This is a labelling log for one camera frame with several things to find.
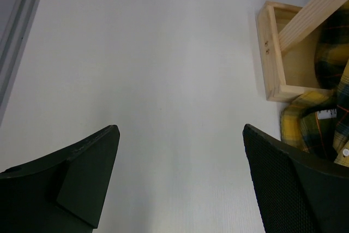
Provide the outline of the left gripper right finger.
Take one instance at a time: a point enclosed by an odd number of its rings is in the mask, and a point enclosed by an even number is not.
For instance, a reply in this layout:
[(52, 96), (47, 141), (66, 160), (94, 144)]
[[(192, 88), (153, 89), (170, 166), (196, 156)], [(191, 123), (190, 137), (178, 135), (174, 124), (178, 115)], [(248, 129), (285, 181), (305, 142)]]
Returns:
[(348, 168), (243, 129), (265, 232), (348, 232)]

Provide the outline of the yellow black plaid shirt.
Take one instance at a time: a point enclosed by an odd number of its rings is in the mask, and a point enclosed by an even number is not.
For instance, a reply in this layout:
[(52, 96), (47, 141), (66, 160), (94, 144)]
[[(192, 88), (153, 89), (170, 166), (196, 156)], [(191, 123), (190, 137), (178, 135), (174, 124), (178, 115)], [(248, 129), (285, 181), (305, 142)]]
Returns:
[(318, 83), (331, 95), (307, 92), (281, 113), (282, 142), (348, 166), (348, 3), (321, 28), (315, 58)]

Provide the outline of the wooden clothes rack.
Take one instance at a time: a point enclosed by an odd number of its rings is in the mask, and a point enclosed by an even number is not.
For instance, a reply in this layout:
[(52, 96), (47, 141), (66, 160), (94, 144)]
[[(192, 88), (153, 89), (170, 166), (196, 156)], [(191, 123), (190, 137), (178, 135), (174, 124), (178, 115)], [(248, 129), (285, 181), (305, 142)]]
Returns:
[(257, 18), (263, 79), (268, 101), (288, 103), (322, 89), (314, 70), (323, 23), (347, 0), (310, 0), (304, 7), (266, 1)]

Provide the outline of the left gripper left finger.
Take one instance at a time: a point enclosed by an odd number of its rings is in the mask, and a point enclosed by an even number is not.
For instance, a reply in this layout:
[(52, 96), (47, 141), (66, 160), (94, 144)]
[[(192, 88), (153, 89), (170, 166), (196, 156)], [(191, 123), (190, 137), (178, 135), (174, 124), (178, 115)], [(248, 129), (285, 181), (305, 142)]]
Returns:
[(92, 232), (98, 228), (120, 132), (110, 125), (1, 172), (1, 232)]

